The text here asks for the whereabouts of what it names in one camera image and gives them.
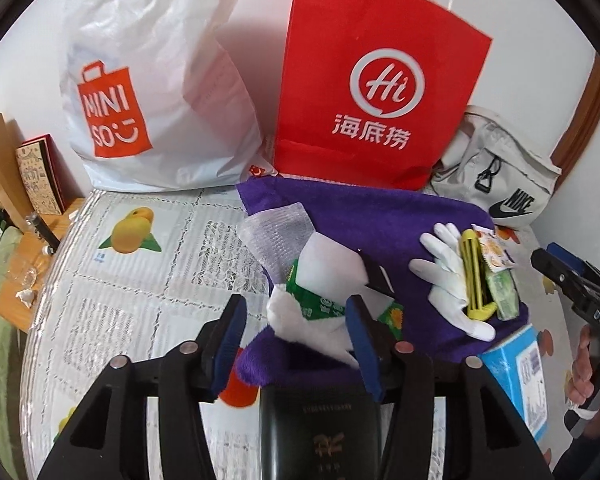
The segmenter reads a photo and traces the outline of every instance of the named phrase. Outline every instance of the brown wood trim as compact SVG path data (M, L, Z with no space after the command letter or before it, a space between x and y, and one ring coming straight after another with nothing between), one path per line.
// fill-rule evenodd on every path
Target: brown wood trim
M575 167L600 122L600 56L596 54L589 80L567 131L552 153L551 160L562 169L557 190Z

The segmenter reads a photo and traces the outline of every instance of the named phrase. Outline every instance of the yellow razor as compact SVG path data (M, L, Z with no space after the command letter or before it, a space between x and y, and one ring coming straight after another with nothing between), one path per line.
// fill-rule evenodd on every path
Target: yellow razor
M484 260L478 235L473 229L467 229L460 238L460 255L466 277L466 295L468 306L466 314L469 319L487 321L496 312L496 304L482 278Z

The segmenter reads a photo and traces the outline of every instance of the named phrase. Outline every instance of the silver bolt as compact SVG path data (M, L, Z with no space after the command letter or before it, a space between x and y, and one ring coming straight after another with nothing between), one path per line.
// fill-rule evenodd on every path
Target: silver bolt
M469 368L473 368L474 370L479 370L482 368L482 359L476 357L475 355L470 355L464 360L464 362Z
M395 344L395 351L399 354L410 354L413 352L413 345L408 341L398 341Z
M181 354L193 354L198 351L198 343L195 341L185 341L180 345L180 353Z
M109 366L118 370L119 368L124 368L128 362L129 359L126 356L116 355L111 361L109 361Z

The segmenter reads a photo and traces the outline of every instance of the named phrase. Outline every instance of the blue box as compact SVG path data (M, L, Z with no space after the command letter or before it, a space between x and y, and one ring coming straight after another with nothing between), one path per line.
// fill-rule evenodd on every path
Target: blue box
M546 431L548 408L536 329L523 326L480 358L538 442Z

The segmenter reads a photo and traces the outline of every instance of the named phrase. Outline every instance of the green snack package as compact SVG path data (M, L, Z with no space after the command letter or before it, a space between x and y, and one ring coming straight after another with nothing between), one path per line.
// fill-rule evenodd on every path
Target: green snack package
M302 316L309 321L344 316L343 306L309 292L296 283L297 268L298 260L294 261L289 271L289 276L286 279L286 291L300 303ZM402 310L402 306L394 301L378 317L378 321L387 325L398 341L402 339Z
M498 319L509 321L520 315L518 292L509 269L492 272L485 268L485 279L493 301L498 307Z

